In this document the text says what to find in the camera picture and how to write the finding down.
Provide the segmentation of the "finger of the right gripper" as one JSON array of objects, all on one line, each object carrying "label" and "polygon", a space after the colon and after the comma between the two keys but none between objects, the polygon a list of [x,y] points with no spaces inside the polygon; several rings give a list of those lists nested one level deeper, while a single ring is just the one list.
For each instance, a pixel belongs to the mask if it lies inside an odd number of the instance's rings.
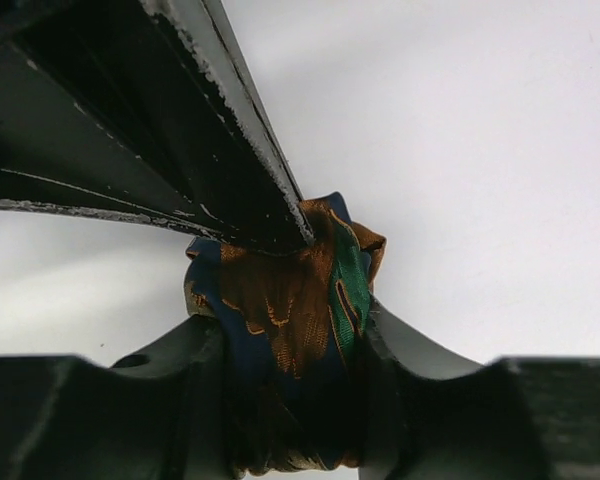
[{"label": "finger of the right gripper", "polygon": [[0,210],[272,255],[300,190],[218,1],[0,1]]}]

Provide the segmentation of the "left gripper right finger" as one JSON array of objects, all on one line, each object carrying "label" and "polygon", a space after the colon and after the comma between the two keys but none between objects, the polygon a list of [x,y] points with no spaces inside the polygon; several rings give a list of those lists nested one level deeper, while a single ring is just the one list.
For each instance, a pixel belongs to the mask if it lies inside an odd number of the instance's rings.
[{"label": "left gripper right finger", "polygon": [[600,358],[480,365],[371,306],[363,479],[600,479]]}]

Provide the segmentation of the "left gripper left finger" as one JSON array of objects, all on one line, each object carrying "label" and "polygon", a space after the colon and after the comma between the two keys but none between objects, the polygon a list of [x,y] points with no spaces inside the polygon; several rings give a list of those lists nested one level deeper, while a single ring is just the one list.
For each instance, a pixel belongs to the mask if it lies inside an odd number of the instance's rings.
[{"label": "left gripper left finger", "polygon": [[0,479],[227,479],[222,374],[201,316],[109,368],[0,357]]}]

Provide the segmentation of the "orange green patterned tie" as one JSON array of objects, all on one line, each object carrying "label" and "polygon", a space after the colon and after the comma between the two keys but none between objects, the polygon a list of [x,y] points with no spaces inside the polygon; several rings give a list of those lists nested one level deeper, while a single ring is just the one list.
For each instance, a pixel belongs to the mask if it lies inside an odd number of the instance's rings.
[{"label": "orange green patterned tie", "polygon": [[192,315],[226,341],[226,447],[236,477],[356,467],[366,434],[364,337],[385,238],[338,193],[300,205],[314,243],[269,256],[198,238],[187,249]]}]

